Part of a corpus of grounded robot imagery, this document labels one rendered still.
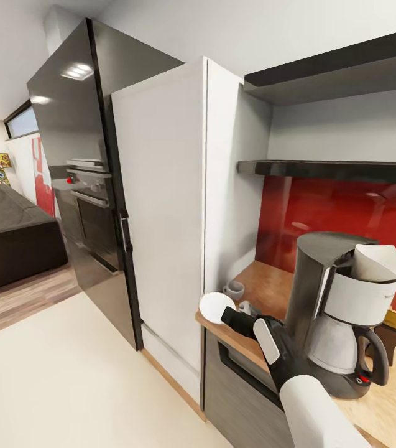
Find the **paper coffee filter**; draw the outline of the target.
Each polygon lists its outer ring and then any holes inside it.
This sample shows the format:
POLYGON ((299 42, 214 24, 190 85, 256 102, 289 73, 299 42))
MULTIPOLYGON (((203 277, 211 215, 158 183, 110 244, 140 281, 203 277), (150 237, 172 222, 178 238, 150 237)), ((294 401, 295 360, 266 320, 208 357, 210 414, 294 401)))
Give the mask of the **paper coffee filter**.
POLYGON ((352 265, 352 279, 374 284, 396 280, 396 247, 356 244, 352 265))

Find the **coffee cup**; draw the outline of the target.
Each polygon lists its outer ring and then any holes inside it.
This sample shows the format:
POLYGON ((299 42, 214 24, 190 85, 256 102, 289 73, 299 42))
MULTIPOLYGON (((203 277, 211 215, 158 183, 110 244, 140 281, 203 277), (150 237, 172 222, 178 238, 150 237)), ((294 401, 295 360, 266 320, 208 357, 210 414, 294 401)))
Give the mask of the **coffee cup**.
POLYGON ((232 300, 240 300, 244 293, 244 286, 237 281, 230 281, 223 288, 222 293, 232 300))

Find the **saucer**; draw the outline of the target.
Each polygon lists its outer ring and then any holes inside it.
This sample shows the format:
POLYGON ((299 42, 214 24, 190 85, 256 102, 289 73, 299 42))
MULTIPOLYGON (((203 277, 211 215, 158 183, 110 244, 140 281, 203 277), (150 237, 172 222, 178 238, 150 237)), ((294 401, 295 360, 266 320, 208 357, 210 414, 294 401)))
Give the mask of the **saucer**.
POLYGON ((199 311, 210 322, 222 324, 221 318, 227 306, 236 309, 233 300, 227 295, 222 292, 209 292, 201 298, 199 311))

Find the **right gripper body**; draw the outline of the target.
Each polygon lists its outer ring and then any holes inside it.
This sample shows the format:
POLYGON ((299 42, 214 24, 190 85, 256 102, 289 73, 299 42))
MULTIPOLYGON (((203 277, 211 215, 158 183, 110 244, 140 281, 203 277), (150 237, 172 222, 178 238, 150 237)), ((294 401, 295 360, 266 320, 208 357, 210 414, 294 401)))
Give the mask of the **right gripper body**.
POLYGON ((245 317, 247 317, 247 314, 237 312, 233 308, 227 306, 223 312, 221 321, 223 324, 230 326, 235 332, 246 337, 244 332, 242 332, 242 321, 245 320, 245 317))

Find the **bottle of coffee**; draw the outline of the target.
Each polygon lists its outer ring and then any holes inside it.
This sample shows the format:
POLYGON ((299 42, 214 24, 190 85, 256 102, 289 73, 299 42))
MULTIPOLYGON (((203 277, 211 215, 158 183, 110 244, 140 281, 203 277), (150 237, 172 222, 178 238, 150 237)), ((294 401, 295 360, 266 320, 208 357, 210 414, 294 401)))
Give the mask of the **bottle of coffee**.
MULTIPOLYGON (((394 353, 396 348, 396 313, 389 309, 382 324, 371 328, 377 336, 382 340, 387 352, 389 367, 393 365, 394 353)), ((365 338, 366 351, 365 355, 374 359, 373 348, 371 342, 365 338)))

